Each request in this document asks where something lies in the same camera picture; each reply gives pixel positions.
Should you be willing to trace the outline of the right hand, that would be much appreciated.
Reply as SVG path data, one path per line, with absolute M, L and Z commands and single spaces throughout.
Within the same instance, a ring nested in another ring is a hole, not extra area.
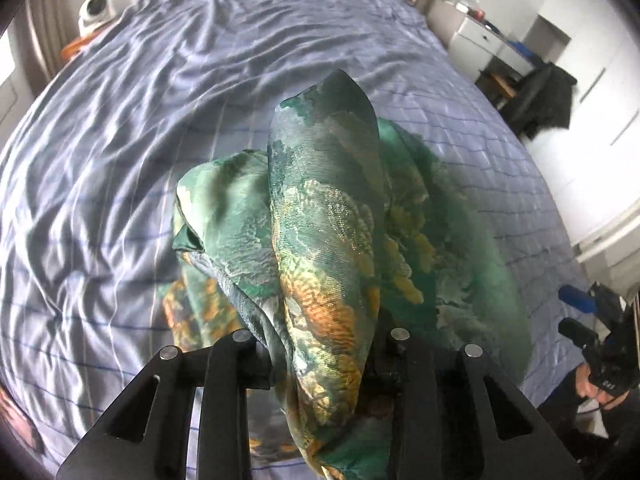
M 587 363 L 582 363 L 575 370 L 575 389 L 580 398 L 588 398 L 596 400 L 600 408 L 604 410 L 612 410 L 617 405 L 622 404 L 629 396 L 629 392 L 625 392 L 620 396 L 611 396 L 604 390 L 593 385 L 590 380 L 590 367 Z

